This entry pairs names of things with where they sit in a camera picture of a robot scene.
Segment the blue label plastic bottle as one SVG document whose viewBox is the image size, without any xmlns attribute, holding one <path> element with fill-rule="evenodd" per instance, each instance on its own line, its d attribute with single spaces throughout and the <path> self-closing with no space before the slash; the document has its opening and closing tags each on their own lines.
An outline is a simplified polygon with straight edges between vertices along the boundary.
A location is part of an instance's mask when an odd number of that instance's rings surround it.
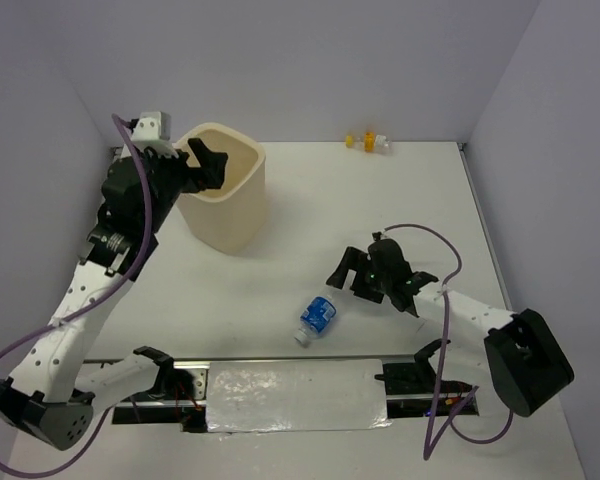
<svg viewBox="0 0 600 480">
<path fill-rule="evenodd" d="M 299 317 L 300 326 L 294 339 L 303 348 L 320 338 L 338 315 L 335 290 L 325 287 L 306 306 Z"/>
</svg>

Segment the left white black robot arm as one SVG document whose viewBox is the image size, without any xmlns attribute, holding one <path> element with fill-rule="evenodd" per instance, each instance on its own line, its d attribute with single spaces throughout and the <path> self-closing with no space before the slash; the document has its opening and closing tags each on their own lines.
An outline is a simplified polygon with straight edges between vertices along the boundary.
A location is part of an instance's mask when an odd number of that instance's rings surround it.
<svg viewBox="0 0 600 480">
<path fill-rule="evenodd" d="M 193 138 L 184 150 L 152 142 L 124 150 L 111 163 L 95 227 L 65 297 L 24 360 L 0 380 L 3 420 L 65 451 L 107 408 L 137 393 L 162 399 L 177 383 L 191 382 L 170 355 L 148 346 L 97 373 L 83 376 L 80 370 L 156 249 L 156 234 L 178 197 L 220 189 L 228 159 Z"/>
</svg>

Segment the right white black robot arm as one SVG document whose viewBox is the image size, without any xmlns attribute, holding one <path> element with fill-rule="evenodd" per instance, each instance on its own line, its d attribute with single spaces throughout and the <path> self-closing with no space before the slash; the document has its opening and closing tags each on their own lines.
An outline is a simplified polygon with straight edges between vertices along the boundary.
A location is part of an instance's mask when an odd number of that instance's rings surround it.
<svg viewBox="0 0 600 480">
<path fill-rule="evenodd" d="M 434 275 L 412 270 L 392 239 L 380 237 L 366 251 L 347 247 L 326 284 L 342 289 L 351 271 L 350 290 L 358 298 L 387 298 L 396 310 L 426 321 L 442 321 L 448 306 L 449 334 L 483 342 L 494 390 L 520 417 L 531 416 L 575 379 L 541 314 L 499 309 L 449 289 Z"/>
</svg>

